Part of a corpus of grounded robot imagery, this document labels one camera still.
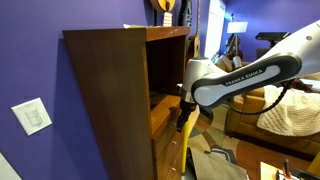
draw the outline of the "knitted blanket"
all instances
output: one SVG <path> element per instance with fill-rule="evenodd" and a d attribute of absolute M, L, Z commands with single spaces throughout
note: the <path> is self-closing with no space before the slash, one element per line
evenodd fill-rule
<path fill-rule="evenodd" d="M 269 107 L 282 87 L 264 87 L 265 105 Z M 289 89 L 280 103 L 260 115 L 257 126 L 284 136 L 307 136 L 320 132 L 320 94 Z"/>

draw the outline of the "black cable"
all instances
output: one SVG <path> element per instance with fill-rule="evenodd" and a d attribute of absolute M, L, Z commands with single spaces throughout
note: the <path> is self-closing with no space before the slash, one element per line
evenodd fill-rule
<path fill-rule="evenodd" d="M 291 80 L 288 80 L 287 82 L 285 82 L 283 90 L 280 93 L 279 97 L 275 100 L 275 102 L 273 102 L 269 107 L 267 107 L 267 108 L 265 108 L 265 109 L 263 109 L 261 111 L 258 111 L 258 112 L 242 112 L 242 111 L 236 109 L 235 107 L 233 107 L 229 101 L 226 101 L 229 107 L 224 105 L 224 104 L 222 104 L 222 106 L 227 108 L 227 109 L 229 109 L 229 110 L 231 110 L 231 111 L 234 111 L 236 113 L 243 114 L 243 115 L 258 115 L 258 114 L 265 113 L 267 111 L 270 111 L 277 104 L 279 104 L 279 102 L 282 100 L 282 98 L 286 94 L 287 90 L 291 87 L 291 84 L 292 84 L 293 81 L 294 81 L 294 79 L 291 79 Z"/>

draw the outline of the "white switch plate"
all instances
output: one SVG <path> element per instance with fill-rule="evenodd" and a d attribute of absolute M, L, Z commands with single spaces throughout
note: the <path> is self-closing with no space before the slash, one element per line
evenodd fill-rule
<path fill-rule="evenodd" d="M 6 158 L 0 153 L 0 179 L 3 180 L 21 180 L 21 177 L 11 167 Z"/>
<path fill-rule="evenodd" d="M 52 124 L 40 98 L 19 104 L 11 109 L 28 136 Z"/>

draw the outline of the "brown leather sofa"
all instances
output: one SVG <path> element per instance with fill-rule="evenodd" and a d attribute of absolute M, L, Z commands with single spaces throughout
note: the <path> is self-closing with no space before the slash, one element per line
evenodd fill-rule
<path fill-rule="evenodd" d="M 234 70 L 233 62 L 227 58 L 220 58 L 215 65 L 226 72 Z M 264 90 L 263 88 L 237 95 L 230 100 L 231 104 L 243 112 L 257 112 L 262 110 L 264 106 Z M 225 131 L 228 135 L 237 133 L 263 140 L 272 144 L 283 146 L 295 151 L 309 154 L 312 156 L 320 152 L 320 133 L 304 137 L 281 136 L 257 127 L 259 115 L 241 115 L 228 110 L 225 124 Z"/>

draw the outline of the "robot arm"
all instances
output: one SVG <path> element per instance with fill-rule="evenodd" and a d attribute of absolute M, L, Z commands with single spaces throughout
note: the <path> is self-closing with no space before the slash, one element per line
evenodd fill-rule
<path fill-rule="evenodd" d="M 237 94 L 319 71 L 320 20 L 280 41 L 250 65 L 231 73 L 222 71 L 208 58 L 192 58 L 182 85 L 178 131 L 197 104 L 213 108 Z"/>

